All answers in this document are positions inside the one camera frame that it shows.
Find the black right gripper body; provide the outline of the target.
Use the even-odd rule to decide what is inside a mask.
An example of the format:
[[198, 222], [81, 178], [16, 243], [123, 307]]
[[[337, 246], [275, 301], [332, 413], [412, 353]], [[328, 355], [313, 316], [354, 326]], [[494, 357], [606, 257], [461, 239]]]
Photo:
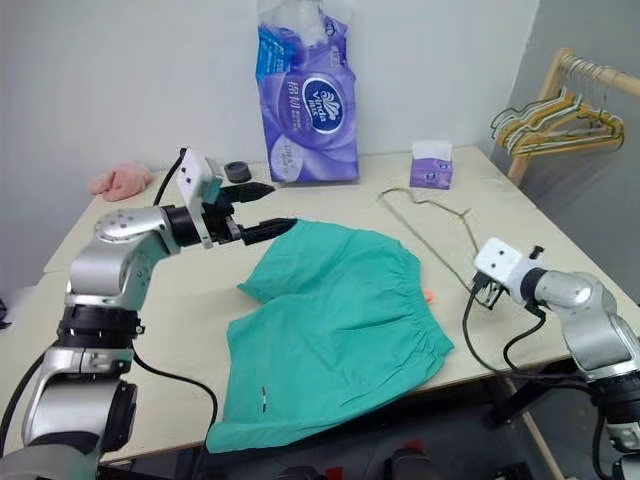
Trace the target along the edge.
[[504, 286], [502, 284], [500, 284], [496, 280], [492, 279], [491, 277], [489, 277], [485, 273], [477, 272], [474, 275], [473, 282], [476, 281], [476, 280], [485, 280], [486, 281], [486, 289], [481, 293], [481, 296], [483, 297], [483, 299], [486, 296], [486, 294], [491, 290], [500, 290], [501, 294], [505, 290], [505, 288], [504, 288]]

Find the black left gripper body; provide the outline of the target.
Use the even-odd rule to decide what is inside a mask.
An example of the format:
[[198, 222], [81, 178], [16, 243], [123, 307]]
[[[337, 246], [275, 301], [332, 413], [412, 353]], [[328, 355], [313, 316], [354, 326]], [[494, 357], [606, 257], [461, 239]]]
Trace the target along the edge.
[[223, 187], [216, 200], [203, 203], [205, 226], [214, 242], [222, 245], [241, 239], [241, 227], [233, 219], [234, 204], [243, 202], [241, 187]]

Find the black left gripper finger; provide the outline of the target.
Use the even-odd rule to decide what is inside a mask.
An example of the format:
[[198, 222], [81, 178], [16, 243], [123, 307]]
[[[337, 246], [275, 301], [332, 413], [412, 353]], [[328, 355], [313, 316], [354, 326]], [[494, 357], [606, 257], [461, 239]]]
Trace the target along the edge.
[[294, 218], [275, 218], [260, 222], [258, 225], [242, 228], [242, 241], [245, 245], [253, 245], [272, 240], [292, 229], [297, 223]]
[[275, 191], [272, 185], [260, 182], [234, 184], [222, 188], [222, 194], [229, 203], [248, 203], [260, 200]]

